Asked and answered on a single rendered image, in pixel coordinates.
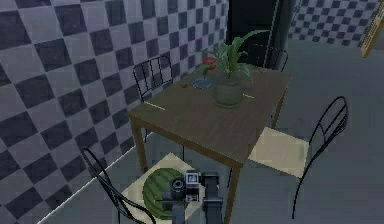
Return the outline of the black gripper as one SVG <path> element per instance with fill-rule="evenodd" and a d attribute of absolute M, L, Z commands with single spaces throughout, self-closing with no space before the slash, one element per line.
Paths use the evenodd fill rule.
<path fill-rule="evenodd" d="M 186 196 L 185 181 L 182 177 L 177 177 L 171 182 L 171 196 L 174 200 L 182 201 Z"/>

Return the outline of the green striped watermelon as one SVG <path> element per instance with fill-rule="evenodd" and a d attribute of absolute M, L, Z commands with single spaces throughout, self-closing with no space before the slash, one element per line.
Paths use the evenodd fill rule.
<path fill-rule="evenodd" d="M 188 203 L 174 200 L 171 182 L 184 175 L 173 168 L 160 168 L 151 173 L 143 186 L 143 200 L 147 210 L 160 220 L 171 220 L 172 224 L 185 224 L 185 209 Z"/>

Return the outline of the brown wooden table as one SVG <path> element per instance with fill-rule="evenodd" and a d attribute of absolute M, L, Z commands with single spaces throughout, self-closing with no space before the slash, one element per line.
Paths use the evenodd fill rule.
<path fill-rule="evenodd" d="M 230 224 L 241 169 L 292 78 L 288 73 L 269 69 L 261 72 L 252 69 L 251 75 L 253 84 L 245 94 L 254 99 L 243 96 L 240 105 L 234 109 L 215 105 L 211 88 L 190 87 L 189 82 L 195 76 L 189 74 L 146 101 L 165 108 L 165 111 L 141 103 L 128 112 L 143 172 L 148 166 L 142 129 L 232 169 L 224 224 Z"/>

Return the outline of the pale thin stick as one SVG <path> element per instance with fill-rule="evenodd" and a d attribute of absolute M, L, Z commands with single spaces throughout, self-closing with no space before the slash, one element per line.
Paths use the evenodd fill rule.
<path fill-rule="evenodd" d="M 160 107 L 160 106 L 155 105 L 155 104 L 152 104 L 152 103 L 150 103 L 150 102 L 146 102 L 146 101 L 145 101 L 144 104 L 147 104 L 147 105 L 149 105 L 149 106 L 155 107 L 155 108 L 160 109 L 160 110 L 163 110 L 163 111 L 166 110 L 165 108 Z"/>

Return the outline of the grey blue round dish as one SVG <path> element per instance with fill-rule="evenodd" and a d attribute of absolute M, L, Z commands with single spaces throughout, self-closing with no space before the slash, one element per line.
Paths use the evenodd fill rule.
<path fill-rule="evenodd" d="M 209 78 L 197 77 L 190 81 L 190 85 L 197 89 L 207 89 L 213 85 L 213 81 Z"/>

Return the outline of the green house plant grey pot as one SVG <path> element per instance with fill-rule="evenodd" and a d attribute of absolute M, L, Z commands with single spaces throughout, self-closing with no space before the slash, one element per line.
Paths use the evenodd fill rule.
<path fill-rule="evenodd" d="M 224 75 L 213 85 L 212 98 L 215 105 L 227 109 L 240 105 L 244 96 L 240 75 L 253 81 L 248 64 L 239 62 L 242 55 L 247 55 L 247 52 L 241 51 L 240 47 L 248 38 L 260 33 L 266 33 L 266 30 L 254 30 L 243 37 L 235 37 L 231 44 L 222 43 L 214 51 L 201 50 L 201 53 L 212 55 L 214 61 L 211 64 L 198 65 L 194 73 L 202 72 L 206 77 L 208 70 L 214 67 Z"/>

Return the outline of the pale wooden frame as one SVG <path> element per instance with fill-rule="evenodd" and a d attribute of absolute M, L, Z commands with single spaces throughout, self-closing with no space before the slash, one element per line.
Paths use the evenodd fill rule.
<path fill-rule="evenodd" d="M 374 43 L 379 36 L 379 33 L 382 29 L 382 26 L 384 25 L 384 6 L 381 5 L 376 14 L 374 19 L 372 20 L 369 29 L 367 30 L 364 39 L 361 44 L 361 54 L 363 58 L 366 58 L 371 49 L 374 46 Z"/>

